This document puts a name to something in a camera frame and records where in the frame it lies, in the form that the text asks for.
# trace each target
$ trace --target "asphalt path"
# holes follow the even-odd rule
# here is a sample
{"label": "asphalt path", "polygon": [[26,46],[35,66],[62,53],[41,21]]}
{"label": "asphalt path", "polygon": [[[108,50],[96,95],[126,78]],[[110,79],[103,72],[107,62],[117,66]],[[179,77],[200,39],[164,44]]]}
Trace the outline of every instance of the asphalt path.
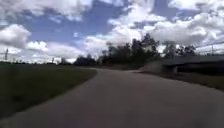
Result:
{"label": "asphalt path", "polygon": [[3,120],[1,126],[224,128],[224,93],[153,75],[98,69],[93,79]]}

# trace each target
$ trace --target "green grass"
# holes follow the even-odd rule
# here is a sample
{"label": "green grass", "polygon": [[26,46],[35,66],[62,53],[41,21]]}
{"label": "green grass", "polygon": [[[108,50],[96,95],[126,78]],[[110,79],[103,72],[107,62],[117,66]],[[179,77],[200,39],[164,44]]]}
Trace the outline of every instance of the green grass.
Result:
{"label": "green grass", "polygon": [[0,64],[0,118],[63,94],[95,74],[73,66]]}

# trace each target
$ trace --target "blue sky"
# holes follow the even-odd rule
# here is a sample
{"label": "blue sky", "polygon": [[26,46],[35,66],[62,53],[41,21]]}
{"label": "blue sky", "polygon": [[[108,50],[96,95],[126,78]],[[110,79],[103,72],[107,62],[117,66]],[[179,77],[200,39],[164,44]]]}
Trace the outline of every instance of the blue sky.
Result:
{"label": "blue sky", "polygon": [[150,33],[163,42],[223,40],[223,0],[0,0],[0,52],[18,59],[98,56]]}

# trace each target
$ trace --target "overpass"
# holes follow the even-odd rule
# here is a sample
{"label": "overpass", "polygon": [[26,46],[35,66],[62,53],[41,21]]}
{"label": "overpass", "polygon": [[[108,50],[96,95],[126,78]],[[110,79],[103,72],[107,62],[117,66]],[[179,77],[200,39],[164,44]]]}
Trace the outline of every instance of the overpass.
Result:
{"label": "overpass", "polygon": [[196,47],[198,55],[175,56],[170,59],[163,59],[150,62],[140,69],[142,72],[158,73],[164,70],[177,71],[180,67],[200,69],[222,69],[224,71],[224,43],[216,43]]}
{"label": "overpass", "polygon": [[175,57],[172,59],[162,60],[162,65],[180,66],[187,64],[202,64],[202,63],[216,63],[216,62],[224,62],[224,55]]}

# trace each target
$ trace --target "grass lawn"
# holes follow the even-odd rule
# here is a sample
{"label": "grass lawn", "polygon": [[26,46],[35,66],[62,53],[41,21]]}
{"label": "grass lawn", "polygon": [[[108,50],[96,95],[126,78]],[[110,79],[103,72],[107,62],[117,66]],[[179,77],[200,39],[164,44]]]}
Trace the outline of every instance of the grass lawn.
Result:
{"label": "grass lawn", "polygon": [[63,94],[95,74],[73,66],[0,64],[0,118]]}
{"label": "grass lawn", "polygon": [[224,75],[205,75],[199,73],[179,73],[178,75],[169,73],[146,73],[158,75],[168,79],[175,79],[180,81],[185,81],[189,83],[195,83],[210,88],[219,89],[224,91]]}

